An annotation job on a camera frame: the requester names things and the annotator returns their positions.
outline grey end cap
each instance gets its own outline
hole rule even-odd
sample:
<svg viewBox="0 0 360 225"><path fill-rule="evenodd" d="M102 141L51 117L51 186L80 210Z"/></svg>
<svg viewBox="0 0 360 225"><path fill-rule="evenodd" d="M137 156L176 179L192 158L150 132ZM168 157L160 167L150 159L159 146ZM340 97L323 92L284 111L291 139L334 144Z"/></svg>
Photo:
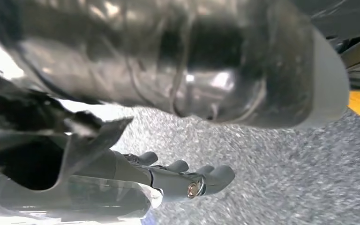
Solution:
<svg viewBox="0 0 360 225"><path fill-rule="evenodd" d="M314 30L314 96L308 117L296 128L321 127L342 117L350 92L348 72L322 34Z"/></svg>

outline asphalt ground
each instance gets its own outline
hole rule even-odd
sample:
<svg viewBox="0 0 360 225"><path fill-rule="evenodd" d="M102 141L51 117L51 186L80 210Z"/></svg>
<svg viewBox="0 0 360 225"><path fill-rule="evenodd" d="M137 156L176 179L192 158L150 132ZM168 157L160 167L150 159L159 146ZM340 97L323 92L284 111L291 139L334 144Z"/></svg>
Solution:
<svg viewBox="0 0 360 225"><path fill-rule="evenodd" d="M158 225L360 224L360 117L351 110L303 130L218 126L114 105L92 111L135 117L114 150L154 151L161 165L183 159L191 170L230 165L236 172L219 194L153 210Z"/></svg>

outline bolt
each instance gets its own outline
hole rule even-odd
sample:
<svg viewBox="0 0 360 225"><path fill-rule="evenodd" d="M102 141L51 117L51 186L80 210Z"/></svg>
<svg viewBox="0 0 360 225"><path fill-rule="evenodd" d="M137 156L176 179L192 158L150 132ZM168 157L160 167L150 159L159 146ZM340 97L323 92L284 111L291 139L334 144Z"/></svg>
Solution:
<svg viewBox="0 0 360 225"><path fill-rule="evenodd" d="M191 183L188 186L188 197L189 198L195 198L196 194L198 193L198 184L197 183Z"/></svg>

